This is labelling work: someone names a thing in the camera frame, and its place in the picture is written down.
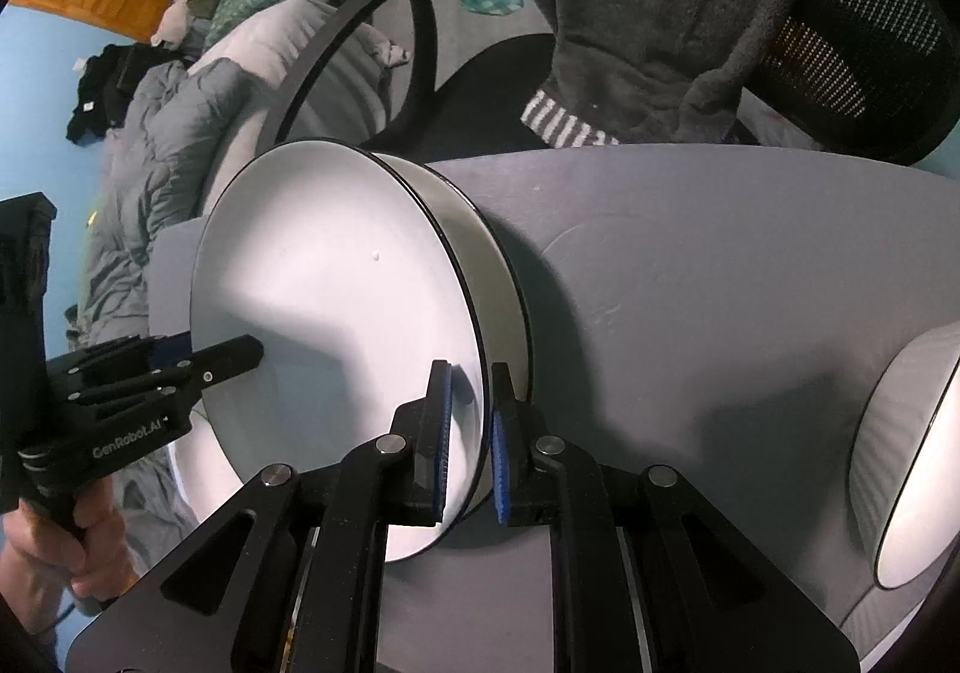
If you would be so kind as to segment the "left hand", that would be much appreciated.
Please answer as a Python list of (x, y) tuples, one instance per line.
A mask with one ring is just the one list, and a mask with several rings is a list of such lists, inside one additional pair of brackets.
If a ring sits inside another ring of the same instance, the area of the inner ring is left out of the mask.
[(31, 636), (53, 626), (65, 588), (78, 598), (107, 602), (137, 580), (110, 478), (85, 487), (76, 499), (73, 522), (83, 540), (26, 501), (2, 522), (2, 597)]

